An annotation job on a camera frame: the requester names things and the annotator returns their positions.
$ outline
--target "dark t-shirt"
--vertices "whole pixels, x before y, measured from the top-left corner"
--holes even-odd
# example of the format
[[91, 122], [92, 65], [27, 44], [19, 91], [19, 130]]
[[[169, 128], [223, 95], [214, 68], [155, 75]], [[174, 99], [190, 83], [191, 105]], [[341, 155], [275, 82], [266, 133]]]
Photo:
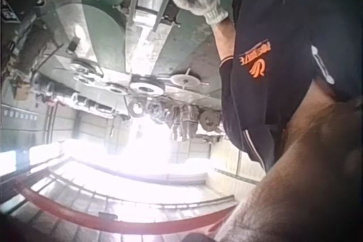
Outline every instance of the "dark t-shirt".
[[224, 127], [268, 171], [314, 78], [336, 99], [362, 94], [362, 17], [356, 0], [241, 0], [234, 58], [221, 65]]

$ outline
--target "pipe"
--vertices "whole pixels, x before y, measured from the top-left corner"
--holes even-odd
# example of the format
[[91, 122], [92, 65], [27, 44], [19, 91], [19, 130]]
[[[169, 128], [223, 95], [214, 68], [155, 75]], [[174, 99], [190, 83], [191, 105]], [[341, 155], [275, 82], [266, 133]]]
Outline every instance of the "pipe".
[[46, 211], [62, 220], [66, 220], [82, 227], [94, 230], [121, 233], [123, 235], [168, 235], [171, 233], [189, 232], [211, 226], [219, 222], [236, 207], [233, 206], [216, 213], [183, 220], [154, 223], [134, 223], [105, 220], [98, 216], [72, 210], [36, 193], [30, 188], [26, 188], [20, 181], [16, 182], [15, 190], [25, 199], [36, 205], [39, 209]]

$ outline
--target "navy shirt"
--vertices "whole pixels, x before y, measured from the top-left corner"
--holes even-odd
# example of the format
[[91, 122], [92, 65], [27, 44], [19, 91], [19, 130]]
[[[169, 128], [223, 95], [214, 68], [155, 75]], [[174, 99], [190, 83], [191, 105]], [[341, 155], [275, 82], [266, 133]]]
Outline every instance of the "navy shirt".
[[362, 94], [362, 18], [339, 0], [237, 6], [234, 58], [220, 68], [223, 123], [231, 142], [268, 171], [313, 79], [325, 80], [338, 101]]

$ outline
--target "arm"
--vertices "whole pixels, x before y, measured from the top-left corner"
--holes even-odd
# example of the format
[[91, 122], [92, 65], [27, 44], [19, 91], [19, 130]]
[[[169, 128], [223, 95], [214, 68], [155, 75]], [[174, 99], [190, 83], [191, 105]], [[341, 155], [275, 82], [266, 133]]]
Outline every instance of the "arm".
[[236, 30], [231, 20], [228, 18], [220, 23], [212, 25], [212, 30], [222, 65], [225, 61], [233, 58]]

